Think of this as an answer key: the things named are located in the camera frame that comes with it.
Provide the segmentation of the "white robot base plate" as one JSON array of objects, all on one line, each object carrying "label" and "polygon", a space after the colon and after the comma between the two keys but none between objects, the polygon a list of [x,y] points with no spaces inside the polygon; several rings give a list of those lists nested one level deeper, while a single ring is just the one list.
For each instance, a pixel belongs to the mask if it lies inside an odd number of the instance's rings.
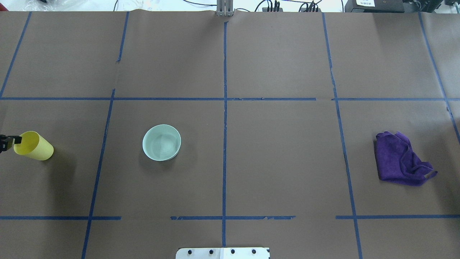
[{"label": "white robot base plate", "polygon": [[176,259],[269,259],[270,249],[265,247],[206,247],[182,248]]}]

